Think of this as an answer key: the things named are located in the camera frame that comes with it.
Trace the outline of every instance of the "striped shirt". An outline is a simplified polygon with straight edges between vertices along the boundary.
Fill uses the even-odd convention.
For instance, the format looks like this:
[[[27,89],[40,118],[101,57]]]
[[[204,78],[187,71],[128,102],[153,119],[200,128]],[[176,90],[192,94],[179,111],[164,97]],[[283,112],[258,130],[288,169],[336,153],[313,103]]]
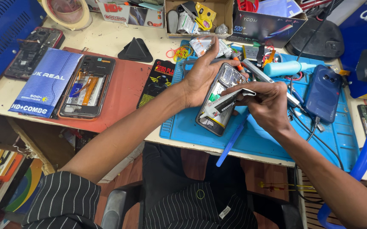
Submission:
[[[26,214],[27,229],[99,229],[94,223],[100,186],[61,171],[40,181],[40,189]],[[218,213],[208,182],[192,184],[165,196],[145,215],[146,229],[257,229],[247,202],[233,195]]]

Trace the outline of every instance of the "blue nozzle bottle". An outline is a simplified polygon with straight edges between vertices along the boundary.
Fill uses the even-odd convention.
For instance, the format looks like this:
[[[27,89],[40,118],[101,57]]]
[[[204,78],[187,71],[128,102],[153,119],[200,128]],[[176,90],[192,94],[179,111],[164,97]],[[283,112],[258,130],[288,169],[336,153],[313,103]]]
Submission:
[[[314,67],[316,67],[316,64],[299,63],[296,60],[291,60],[282,63],[268,63],[264,66],[264,73],[268,77],[294,75]]]

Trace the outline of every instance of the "black chair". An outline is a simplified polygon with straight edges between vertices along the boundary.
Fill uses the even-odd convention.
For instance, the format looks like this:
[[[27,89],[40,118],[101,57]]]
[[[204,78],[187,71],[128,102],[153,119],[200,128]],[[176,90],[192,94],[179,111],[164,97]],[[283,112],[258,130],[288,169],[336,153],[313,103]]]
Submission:
[[[248,191],[249,208],[278,225],[279,229],[303,229],[298,208],[290,202],[267,195]],[[142,181],[137,181],[113,190],[107,199],[101,227],[103,229],[121,229],[126,212],[136,203],[140,203],[138,228],[143,228],[144,189]]]

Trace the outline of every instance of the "blue silicone repair mat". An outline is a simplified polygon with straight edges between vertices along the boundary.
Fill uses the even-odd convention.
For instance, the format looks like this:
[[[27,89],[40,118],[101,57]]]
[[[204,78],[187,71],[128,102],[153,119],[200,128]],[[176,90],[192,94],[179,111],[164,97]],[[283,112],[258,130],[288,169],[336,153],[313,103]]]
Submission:
[[[183,40],[181,45],[188,43],[188,41]],[[195,58],[196,57],[188,57],[187,59],[193,60]],[[296,56],[283,55],[283,60],[296,60]],[[172,79],[172,83],[181,81],[183,77],[182,62],[183,61],[176,63],[175,74]],[[300,58],[300,62],[324,65],[323,61],[303,57]],[[293,81],[294,88],[298,91],[302,98],[305,97],[305,93],[308,90],[309,80],[312,77],[312,72],[313,68],[304,72],[305,77],[303,77],[300,81]],[[273,80],[284,81],[285,83],[289,82],[289,80],[280,78],[273,78]],[[236,130],[238,124],[241,123],[244,119],[244,115],[242,114],[245,113],[246,107],[236,107],[236,110],[239,111],[240,114],[237,116],[232,116],[230,118],[225,133],[222,137],[216,136],[215,134],[195,122],[195,117],[199,112],[199,109],[199,107],[185,109],[165,121],[165,123],[163,123],[161,126],[160,137],[224,149],[229,142],[232,134]],[[312,128],[312,120],[310,117],[303,114],[301,115],[301,120],[305,122],[308,127]],[[298,120],[295,119],[291,122],[291,124],[303,138],[308,138],[308,132],[301,125],[301,123],[298,122]],[[359,156],[359,147],[357,145],[356,136],[354,134],[352,120],[350,118],[344,90],[342,90],[339,98],[335,122],[332,124],[322,124],[325,127],[325,131],[321,133],[317,130],[315,134],[339,154],[339,157],[343,162],[345,171],[349,172],[356,162],[357,157]],[[318,139],[314,137],[309,141],[309,143],[323,156],[325,156],[330,162],[339,166],[336,157],[328,148],[326,148],[321,142],[319,142]],[[234,144],[232,151],[293,162],[291,157],[288,155],[287,152],[285,152],[282,147],[278,146],[268,139],[262,138],[247,122],[241,135]]]

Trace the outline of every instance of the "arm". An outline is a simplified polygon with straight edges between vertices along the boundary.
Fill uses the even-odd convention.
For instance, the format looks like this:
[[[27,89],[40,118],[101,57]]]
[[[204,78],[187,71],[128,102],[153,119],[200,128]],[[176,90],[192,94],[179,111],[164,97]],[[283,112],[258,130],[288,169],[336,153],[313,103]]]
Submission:
[[[241,97],[239,105],[249,107],[257,123],[295,160],[338,219],[347,228],[367,228],[367,188],[329,162],[294,130],[287,119],[287,86],[251,82],[225,93],[241,87],[257,92],[257,96]]]
[[[100,133],[61,170],[97,183],[165,120],[186,107],[200,106],[222,63],[240,64],[235,60],[210,64],[218,51],[219,45],[215,42],[181,82],[168,87],[146,105]]]

